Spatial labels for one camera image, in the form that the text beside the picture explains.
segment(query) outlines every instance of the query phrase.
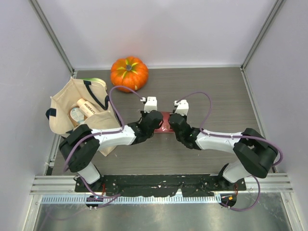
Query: black strap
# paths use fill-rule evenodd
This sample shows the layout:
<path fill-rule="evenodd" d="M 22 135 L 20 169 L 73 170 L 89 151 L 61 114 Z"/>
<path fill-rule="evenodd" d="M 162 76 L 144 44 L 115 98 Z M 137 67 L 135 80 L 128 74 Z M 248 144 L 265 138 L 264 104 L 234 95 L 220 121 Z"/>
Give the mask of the black strap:
<path fill-rule="evenodd" d="M 46 111 L 45 115 L 46 115 L 46 117 L 47 117 L 48 120 L 49 120 L 49 117 L 50 117 L 50 116 L 56 117 L 56 115 L 57 115 L 57 110 L 54 109 L 54 108 L 50 108 L 50 109 L 48 109 L 48 110 Z"/>
<path fill-rule="evenodd" d="M 90 95 L 92 96 L 92 98 L 96 101 L 96 103 L 97 103 L 99 106 L 101 106 L 102 109 L 107 110 L 107 109 L 108 109 L 109 96 L 107 95 L 107 96 L 105 97 L 105 105 L 106 105 L 106 106 L 104 106 L 104 105 L 96 98 L 96 96 L 93 94 L 93 92 L 91 91 L 91 89 L 90 89 L 91 81 L 84 80 L 83 83 L 86 85 L 86 88 L 87 88 L 89 94 L 90 94 Z"/>

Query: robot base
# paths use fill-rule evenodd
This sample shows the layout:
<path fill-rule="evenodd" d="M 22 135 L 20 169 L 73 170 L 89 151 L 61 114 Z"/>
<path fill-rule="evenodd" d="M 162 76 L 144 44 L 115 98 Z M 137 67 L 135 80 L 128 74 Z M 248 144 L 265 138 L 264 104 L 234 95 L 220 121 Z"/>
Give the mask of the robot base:
<path fill-rule="evenodd" d="M 181 189 L 183 197 L 213 196 L 215 191 L 234 191 L 230 184 L 220 176 L 210 174 L 187 175 L 105 175 L 100 181 L 100 187 L 94 186 L 96 192 L 102 192 L 105 184 L 107 196 L 116 195 L 136 197 L 174 196 Z M 239 191 L 246 190 L 244 179 L 236 182 Z M 75 191 L 88 192 L 83 182 L 78 178 Z"/>

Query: pumpkin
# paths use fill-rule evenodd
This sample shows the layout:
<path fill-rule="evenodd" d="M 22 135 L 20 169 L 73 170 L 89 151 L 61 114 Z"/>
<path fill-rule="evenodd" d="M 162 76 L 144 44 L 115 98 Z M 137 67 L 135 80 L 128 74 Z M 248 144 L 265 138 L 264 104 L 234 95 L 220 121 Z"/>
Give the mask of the pumpkin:
<path fill-rule="evenodd" d="M 111 67 L 111 82 L 114 86 L 125 86 L 132 90 L 139 90 L 148 81 L 149 70 L 138 58 L 129 56 L 118 59 Z"/>

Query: work surface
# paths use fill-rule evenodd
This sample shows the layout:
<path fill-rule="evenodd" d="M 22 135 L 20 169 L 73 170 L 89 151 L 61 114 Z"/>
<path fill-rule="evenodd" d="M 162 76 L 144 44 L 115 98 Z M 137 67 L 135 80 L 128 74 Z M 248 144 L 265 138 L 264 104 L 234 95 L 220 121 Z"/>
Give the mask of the work surface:
<path fill-rule="evenodd" d="M 112 87 L 110 71 L 78 71 L 77 78 L 97 77 Z M 213 111 L 204 128 L 219 132 L 258 130 L 240 68 L 151 69 L 148 83 L 138 91 L 143 96 L 156 96 L 159 111 L 172 112 L 173 102 L 197 90 L 211 95 Z M 134 94 L 114 91 L 115 106 L 125 123 L 140 118 L 143 104 Z M 208 109 L 206 96 L 196 94 L 187 99 L 187 121 L 199 127 Z M 215 150 L 190 150 L 178 142 L 174 133 L 158 133 L 144 143 L 118 146 L 107 157 L 97 153 L 94 165 L 102 174 L 196 174 L 218 173 L 236 156 Z M 61 175 L 64 159 L 58 154 L 52 174 Z"/>

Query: canvas tote bag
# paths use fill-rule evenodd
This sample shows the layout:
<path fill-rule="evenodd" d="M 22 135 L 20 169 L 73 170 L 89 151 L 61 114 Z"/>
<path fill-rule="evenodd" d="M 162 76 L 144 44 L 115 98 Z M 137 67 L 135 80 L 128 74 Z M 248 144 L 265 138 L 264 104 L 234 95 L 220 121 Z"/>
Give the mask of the canvas tote bag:
<path fill-rule="evenodd" d="M 120 128 L 109 102 L 106 83 L 101 79 L 98 79 L 99 81 L 89 80 L 71 78 L 61 91 L 51 97 L 51 107 L 47 110 L 46 116 L 54 133 L 66 138 L 75 129 L 68 114 L 73 107 L 77 106 L 77 101 L 81 98 L 89 101 L 100 111 L 85 120 L 84 124 L 87 124 L 89 128 Z M 107 147 L 100 152 L 107 156 L 113 149 L 115 146 Z"/>

